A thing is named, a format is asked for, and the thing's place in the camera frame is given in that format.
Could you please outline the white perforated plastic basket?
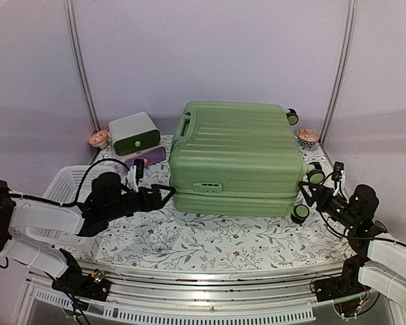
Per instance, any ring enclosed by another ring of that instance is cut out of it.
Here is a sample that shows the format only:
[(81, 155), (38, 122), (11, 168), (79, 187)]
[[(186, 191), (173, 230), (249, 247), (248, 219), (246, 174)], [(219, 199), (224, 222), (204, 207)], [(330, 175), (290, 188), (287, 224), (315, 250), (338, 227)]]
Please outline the white perforated plastic basket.
[[(59, 170), (53, 178), (43, 197), (56, 202), (72, 202), (78, 190), (78, 186), (89, 165), (73, 165)], [(91, 182), (105, 172), (114, 172), (114, 168), (107, 165), (97, 165), (85, 177), (84, 183), (78, 195), (78, 202), (84, 203), (91, 193)], [(71, 246), (77, 248), (90, 248), (95, 238), (78, 237), (75, 234), (67, 234), (59, 230), (47, 228), (26, 228), (26, 234), (35, 240), (47, 242), (56, 246)]]

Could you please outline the green hard-shell suitcase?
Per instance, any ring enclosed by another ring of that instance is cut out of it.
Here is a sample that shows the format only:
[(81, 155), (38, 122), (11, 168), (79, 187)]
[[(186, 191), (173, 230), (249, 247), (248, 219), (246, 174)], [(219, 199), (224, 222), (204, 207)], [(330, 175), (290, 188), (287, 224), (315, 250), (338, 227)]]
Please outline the green hard-shell suitcase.
[(275, 104), (189, 102), (168, 158), (174, 207), (182, 213), (284, 217), (299, 183), (325, 174), (306, 162), (292, 127), (298, 115)]

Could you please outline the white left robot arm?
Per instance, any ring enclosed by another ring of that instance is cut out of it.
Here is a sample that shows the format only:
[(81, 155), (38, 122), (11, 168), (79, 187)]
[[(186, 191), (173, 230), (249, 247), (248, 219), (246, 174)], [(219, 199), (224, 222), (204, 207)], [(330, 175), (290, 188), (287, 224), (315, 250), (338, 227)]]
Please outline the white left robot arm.
[(111, 221), (162, 209), (175, 194), (171, 186), (139, 185), (144, 172), (141, 159), (126, 168), (125, 178), (111, 170), (105, 160), (97, 165), (103, 169), (101, 173), (94, 173), (96, 166), (91, 165), (83, 174), (83, 178), (91, 178), (90, 191), (84, 200), (79, 199), (84, 179), (70, 202), (13, 192), (6, 181), (0, 180), (0, 256), (56, 278), (61, 276), (61, 283), (71, 293), (80, 294), (87, 288), (87, 279), (71, 268), (78, 267), (74, 257), (63, 249), (56, 250), (56, 242), (36, 239), (23, 230), (42, 228), (92, 238), (107, 230)]

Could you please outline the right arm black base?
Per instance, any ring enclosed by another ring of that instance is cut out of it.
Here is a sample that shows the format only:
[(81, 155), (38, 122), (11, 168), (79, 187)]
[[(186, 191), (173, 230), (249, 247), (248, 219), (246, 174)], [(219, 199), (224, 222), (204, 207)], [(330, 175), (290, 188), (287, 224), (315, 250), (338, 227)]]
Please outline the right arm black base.
[(311, 290), (318, 302), (340, 299), (351, 295), (365, 293), (370, 287), (359, 282), (359, 269), (369, 261), (359, 255), (348, 258), (342, 266), (339, 276), (328, 276), (311, 282)]

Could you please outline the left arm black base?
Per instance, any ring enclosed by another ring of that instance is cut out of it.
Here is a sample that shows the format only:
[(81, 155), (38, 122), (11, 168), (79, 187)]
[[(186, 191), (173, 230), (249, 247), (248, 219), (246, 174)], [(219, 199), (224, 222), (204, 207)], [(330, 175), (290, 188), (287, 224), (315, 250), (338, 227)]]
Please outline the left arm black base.
[(52, 289), (69, 294), (72, 297), (105, 302), (112, 284), (106, 278), (106, 272), (94, 269), (89, 274), (84, 275), (80, 265), (68, 251), (61, 248), (59, 252), (63, 254), (67, 268), (59, 278), (53, 281)]

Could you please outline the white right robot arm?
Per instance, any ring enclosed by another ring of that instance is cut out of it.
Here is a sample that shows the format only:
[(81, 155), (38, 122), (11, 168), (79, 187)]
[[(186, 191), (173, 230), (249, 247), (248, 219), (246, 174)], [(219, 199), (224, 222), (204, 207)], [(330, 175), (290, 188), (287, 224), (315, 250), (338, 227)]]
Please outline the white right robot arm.
[(315, 207), (324, 221), (332, 219), (344, 226), (345, 233), (335, 235), (347, 239), (355, 252), (344, 261), (339, 276), (312, 282), (312, 291), (323, 302), (373, 289), (406, 311), (406, 244), (374, 220), (379, 200), (372, 187), (360, 184), (345, 198), (341, 190), (344, 176), (341, 162), (335, 163), (329, 175), (318, 162), (312, 162), (307, 180), (298, 184), (305, 203), (294, 207), (291, 220), (301, 224)]

